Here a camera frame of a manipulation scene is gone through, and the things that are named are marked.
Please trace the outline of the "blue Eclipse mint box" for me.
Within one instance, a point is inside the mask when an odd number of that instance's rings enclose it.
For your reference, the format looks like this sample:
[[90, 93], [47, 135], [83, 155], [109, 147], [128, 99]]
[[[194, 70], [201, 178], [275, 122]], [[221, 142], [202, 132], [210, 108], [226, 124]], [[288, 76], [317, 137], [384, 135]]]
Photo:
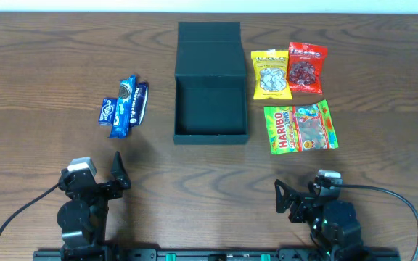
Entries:
[[103, 126], [111, 126], [114, 122], [116, 107], [116, 98], [104, 98], [99, 111], [98, 124]]

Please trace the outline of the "green Haribo gummy bag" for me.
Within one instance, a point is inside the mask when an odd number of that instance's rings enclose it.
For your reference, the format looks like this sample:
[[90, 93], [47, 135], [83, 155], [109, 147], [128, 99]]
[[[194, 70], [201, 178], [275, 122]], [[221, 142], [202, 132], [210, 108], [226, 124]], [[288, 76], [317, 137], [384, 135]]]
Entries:
[[339, 147], [326, 100], [302, 106], [265, 107], [263, 111], [272, 154]]

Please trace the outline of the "dark blue Cadbury chocolate bar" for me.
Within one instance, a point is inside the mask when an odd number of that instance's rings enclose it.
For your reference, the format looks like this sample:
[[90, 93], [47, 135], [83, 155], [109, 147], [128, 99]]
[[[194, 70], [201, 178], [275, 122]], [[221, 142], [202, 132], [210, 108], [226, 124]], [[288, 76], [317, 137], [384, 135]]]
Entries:
[[131, 128], [141, 125], [144, 119], [147, 106], [148, 91], [148, 82], [140, 82], [137, 84], [131, 105], [131, 116], [129, 120], [129, 126]]

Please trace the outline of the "blue Oreo cookie pack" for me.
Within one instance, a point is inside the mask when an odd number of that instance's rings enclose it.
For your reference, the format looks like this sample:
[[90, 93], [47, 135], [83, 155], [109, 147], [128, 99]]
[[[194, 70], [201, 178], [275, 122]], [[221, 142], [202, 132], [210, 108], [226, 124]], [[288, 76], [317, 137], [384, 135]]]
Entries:
[[117, 98], [117, 108], [114, 122], [110, 132], [110, 138], [125, 138], [128, 135], [129, 121], [131, 117], [131, 105], [134, 91], [136, 89], [136, 76], [123, 79]]

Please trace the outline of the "yellow Hacks candy bag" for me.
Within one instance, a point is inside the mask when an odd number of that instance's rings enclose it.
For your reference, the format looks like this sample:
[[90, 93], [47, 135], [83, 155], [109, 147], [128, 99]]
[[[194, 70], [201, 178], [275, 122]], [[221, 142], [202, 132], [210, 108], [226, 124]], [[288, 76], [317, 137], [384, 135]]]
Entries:
[[254, 100], [292, 99], [292, 92], [287, 82], [288, 50], [252, 51], [251, 60], [255, 73]]

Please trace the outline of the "red Hacks candy bag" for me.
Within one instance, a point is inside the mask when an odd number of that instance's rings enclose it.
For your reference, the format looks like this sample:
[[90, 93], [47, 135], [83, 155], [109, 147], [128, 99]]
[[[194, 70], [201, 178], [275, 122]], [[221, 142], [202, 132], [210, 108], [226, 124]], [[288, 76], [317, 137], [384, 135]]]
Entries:
[[327, 54], [325, 46], [290, 42], [287, 81], [292, 92], [323, 94], [321, 72]]

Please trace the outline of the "dark green gift box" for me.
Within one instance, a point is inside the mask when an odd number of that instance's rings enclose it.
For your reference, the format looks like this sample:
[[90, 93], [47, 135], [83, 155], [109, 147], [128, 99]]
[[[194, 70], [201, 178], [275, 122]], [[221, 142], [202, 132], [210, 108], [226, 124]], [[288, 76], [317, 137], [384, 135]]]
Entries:
[[239, 22], [180, 22], [174, 76], [175, 144], [248, 141], [247, 69]]

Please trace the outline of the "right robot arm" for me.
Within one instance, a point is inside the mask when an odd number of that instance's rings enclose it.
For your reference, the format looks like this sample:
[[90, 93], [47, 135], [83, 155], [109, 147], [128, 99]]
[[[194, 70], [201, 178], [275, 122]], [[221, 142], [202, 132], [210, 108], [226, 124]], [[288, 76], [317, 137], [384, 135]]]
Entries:
[[277, 179], [276, 211], [289, 211], [292, 223], [308, 224], [311, 238], [328, 260], [374, 260], [363, 244], [354, 206], [338, 199], [342, 184], [341, 174], [331, 170], [320, 170], [307, 192]]

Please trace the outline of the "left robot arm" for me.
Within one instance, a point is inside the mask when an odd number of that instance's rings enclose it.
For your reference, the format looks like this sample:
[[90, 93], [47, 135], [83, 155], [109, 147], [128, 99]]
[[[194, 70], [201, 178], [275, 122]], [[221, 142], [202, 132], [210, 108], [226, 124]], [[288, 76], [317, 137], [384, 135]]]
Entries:
[[118, 246], [105, 240], [108, 202], [131, 187], [120, 152], [111, 167], [112, 180], [97, 183], [90, 157], [74, 159], [61, 171], [60, 190], [70, 199], [60, 207], [57, 223], [62, 230], [62, 260], [122, 260]]

